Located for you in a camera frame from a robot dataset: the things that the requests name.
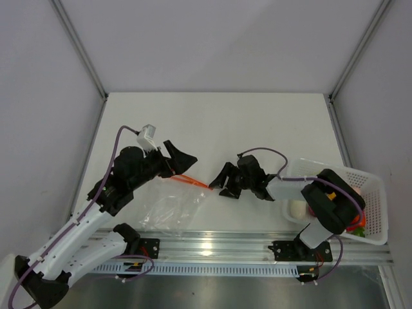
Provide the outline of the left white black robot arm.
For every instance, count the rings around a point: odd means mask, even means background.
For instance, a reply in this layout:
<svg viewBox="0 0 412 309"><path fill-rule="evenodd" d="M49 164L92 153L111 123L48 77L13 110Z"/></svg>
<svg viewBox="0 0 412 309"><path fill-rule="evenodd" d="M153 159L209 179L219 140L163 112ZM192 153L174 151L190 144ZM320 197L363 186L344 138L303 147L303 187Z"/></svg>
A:
<svg viewBox="0 0 412 309"><path fill-rule="evenodd" d="M181 175L198 160L169 140L164 146L167 156L152 146L115 150L107 173L88 193L83 208L37 252L15 257L17 284L12 294L23 287L37 306L53 308L80 278L109 259L138 256L151 261L140 253L140 234L127 223L116 225L90 246L85 242L133 201L138 188L158 176Z"/></svg>

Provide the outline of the white daikon radish toy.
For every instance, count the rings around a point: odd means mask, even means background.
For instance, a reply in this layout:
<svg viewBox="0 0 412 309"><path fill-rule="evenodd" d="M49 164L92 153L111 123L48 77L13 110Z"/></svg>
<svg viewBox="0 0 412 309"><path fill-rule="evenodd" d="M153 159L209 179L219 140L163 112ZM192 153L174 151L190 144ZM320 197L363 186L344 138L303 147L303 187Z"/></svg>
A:
<svg viewBox="0 0 412 309"><path fill-rule="evenodd" d="M291 217L301 220L306 216L306 203L304 201L292 200L289 210Z"/></svg>

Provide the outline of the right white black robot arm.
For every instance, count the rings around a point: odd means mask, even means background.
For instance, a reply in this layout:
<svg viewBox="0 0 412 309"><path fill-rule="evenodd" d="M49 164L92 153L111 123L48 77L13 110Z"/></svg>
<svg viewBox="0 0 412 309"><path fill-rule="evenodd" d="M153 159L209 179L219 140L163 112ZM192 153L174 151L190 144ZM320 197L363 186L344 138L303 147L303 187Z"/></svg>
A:
<svg viewBox="0 0 412 309"><path fill-rule="evenodd" d="M292 241L273 241L268 246L276 261L331 262L329 239L361 220L366 206L360 194L331 169L315 176L268 174L252 155L240 157L237 164L227 162L209 188L232 199L249 190L259 200L301 201L312 210L314 220Z"/></svg>

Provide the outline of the clear orange zip top bag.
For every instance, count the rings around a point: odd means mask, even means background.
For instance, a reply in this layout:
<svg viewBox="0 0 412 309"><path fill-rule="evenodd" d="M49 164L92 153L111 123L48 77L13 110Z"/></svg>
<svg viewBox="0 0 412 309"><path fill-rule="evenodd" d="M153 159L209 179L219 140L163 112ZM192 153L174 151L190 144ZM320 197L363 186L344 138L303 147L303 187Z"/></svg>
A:
<svg viewBox="0 0 412 309"><path fill-rule="evenodd" d="M211 192L208 185L186 175L157 177L141 197L139 226L144 231L181 236Z"/></svg>

